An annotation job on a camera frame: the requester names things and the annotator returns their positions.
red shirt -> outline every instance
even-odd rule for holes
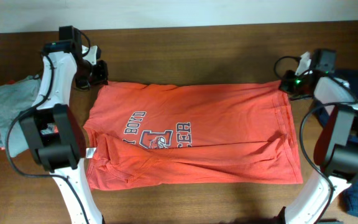
[[[287,94],[279,82],[109,82],[84,125],[91,189],[205,182],[302,183]]]

folded gray fabric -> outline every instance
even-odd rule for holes
[[[28,76],[15,84],[0,86],[0,147],[5,147],[6,134],[13,119],[35,101],[40,85],[41,79]],[[53,133],[53,126],[49,126],[43,133]],[[22,129],[16,123],[9,137],[11,157],[16,157],[28,148]]]

robotic arm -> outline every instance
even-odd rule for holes
[[[103,216],[85,177],[85,138],[68,105],[73,79],[77,88],[86,90],[107,84],[108,71],[106,63],[98,60],[99,47],[82,46],[81,34],[72,26],[60,27],[59,41],[44,46],[44,75],[34,103],[36,110],[24,113],[19,122],[34,161],[58,176],[53,179],[62,192],[71,222],[100,224],[104,223]],[[314,223],[331,201],[358,179],[358,143],[348,141],[352,134],[358,138],[358,102],[350,106],[335,103],[352,101],[351,92],[345,81],[324,75],[334,71],[335,53],[318,50],[312,59],[302,60],[296,73],[289,70],[282,77],[280,88],[292,95],[309,94],[330,103],[331,107],[326,108],[330,119],[314,149],[314,161],[320,169],[315,168],[298,198],[283,207],[273,223]],[[41,134],[50,123],[58,131]]]

wooden table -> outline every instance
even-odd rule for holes
[[[120,82],[194,85],[264,83],[276,80],[272,67],[284,55],[325,47],[337,50],[337,67],[358,69],[358,22],[264,24],[169,29],[85,31],[102,48],[109,79]],[[39,50],[57,32],[0,34],[0,85],[42,68]],[[71,91],[71,110],[86,121],[98,89]],[[291,103],[296,129],[309,101]],[[310,155],[321,131],[310,119],[305,144]],[[41,172],[29,152],[15,159],[28,172]],[[301,158],[307,181],[311,167]],[[107,223],[218,223],[239,217],[272,217],[289,205],[302,185],[183,184],[116,192],[94,191]],[[324,217],[358,223],[335,200]],[[70,223],[54,181],[25,179],[0,151],[0,223]]]

t-shirt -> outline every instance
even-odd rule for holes
[[[97,147],[89,186],[302,183],[291,106],[279,84],[109,82],[84,125]]]

